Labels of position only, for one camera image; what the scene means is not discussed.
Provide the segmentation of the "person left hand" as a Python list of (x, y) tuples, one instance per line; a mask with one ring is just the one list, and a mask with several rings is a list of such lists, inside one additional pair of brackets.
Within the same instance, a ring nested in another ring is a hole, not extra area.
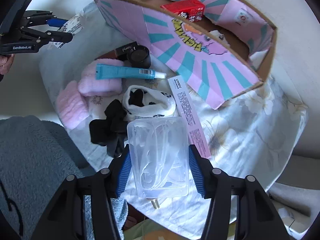
[(14, 58), (15, 58), (15, 54), (0, 56), (0, 73), (2, 75), (5, 75), (9, 72), (13, 64)]

